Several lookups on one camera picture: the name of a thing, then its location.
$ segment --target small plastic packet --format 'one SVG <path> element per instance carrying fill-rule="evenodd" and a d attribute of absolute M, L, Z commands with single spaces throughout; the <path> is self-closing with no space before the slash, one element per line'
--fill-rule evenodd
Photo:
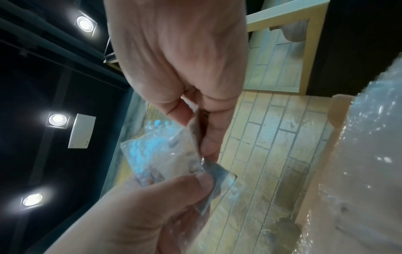
<path fill-rule="evenodd" d="M 171 235 L 181 252 L 189 248 L 212 214 L 212 200 L 214 209 L 236 180 L 235 174 L 200 156 L 203 117 L 196 113 L 186 128 L 174 122 L 155 121 L 145 128 L 145 135 L 120 145 L 142 187 L 199 172 L 207 172 L 213 177 L 212 192 L 169 222 Z"/>

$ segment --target finger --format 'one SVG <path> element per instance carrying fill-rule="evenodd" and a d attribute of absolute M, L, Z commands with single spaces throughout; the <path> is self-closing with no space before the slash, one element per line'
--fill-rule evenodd
<path fill-rule="evenodd" d="M 187 126 L 194 114 L 193 110 L 181 98 L 172 103 L 156 103 L 155 106 L 158 107 L 165 115 L 183 126 Z"/>
<path fill-rule="evenodd" d="M 230 125 L 235 108 L 211 112 L 208 118 L 206 134 L 201 142 L 201 154 L 205 157 L 216 158 L 222 145 L 223 137 Z"/>
<path fill-rule="evenodd" d="M 162 219 L 167 219 L 206 197 L 214 186 L 208 173 L 177 177 L 149 186 L 144 192 L 146 206 Z"/>

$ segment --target dark wall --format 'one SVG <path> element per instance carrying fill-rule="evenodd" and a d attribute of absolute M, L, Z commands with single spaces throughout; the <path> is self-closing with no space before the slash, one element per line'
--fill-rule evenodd
<path fill-rule="evenodd" d="M 402 51 L 402 1 L 332 0 L 307 94 L 356 95 Z"/>
<path fill-rule="evenodd" d="M 18 244 L 21 253 L 99 197 L 100 181 L 110 163 L 105 158 L 111 158 L 109 151 L 116 146 L 132 90 L 104 83 L 94 73 L 92 77 L 81 74 L 78 71 L 90 72 L 62 57 L 56 60 L 69 68 L 32 54 L 25 56 L 4 43 L 0 43 L 0 54 L 0 253 L 10 251 L 16 228 L 25 223 Z M 63 85 L 66 90 L 62 89 L 57 100 L 55 95 L 60 95 Z M 67 129 L 45 127 L 51 111 L 71 116 Z M 67 149 L 77 113 L 96 117 L 87 149 Z M 50 129 L 52 136 L 43 140 Z M 32 182 L 38 150 L 44 142 L 50 143 L 46 162 L 40 180 Z M 21 197 L 37 188 L 46 189 L 49 201 L 20 210 Z"/>

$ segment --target hand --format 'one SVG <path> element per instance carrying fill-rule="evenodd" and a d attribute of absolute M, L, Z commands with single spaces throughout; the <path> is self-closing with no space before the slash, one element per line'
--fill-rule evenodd
<path fill-rule="evenodd" d="M 209 218 L 189 206 L 206 197 L 213 185 L 207 173 L 146 188 L 130 179 L 101 198 L 45 254 L 184 252 Z"/>
<path fill-rule="evenodd" d="M 121 69 L 144 99 L 182 125 L 210 112 L 201 153 L 218 159 L 247 61 L 244 0 L 105 0 Z"/>

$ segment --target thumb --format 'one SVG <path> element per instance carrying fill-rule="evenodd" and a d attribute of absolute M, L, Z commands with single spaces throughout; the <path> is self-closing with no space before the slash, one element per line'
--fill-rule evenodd
<path fill-rule="evenodd" d="M 202 200 L 213 187 L 214 179 L 210 174 L 198 173 L 151 185 L 144 194 L 148 208 L 166 221 L 185 207 Z"/>

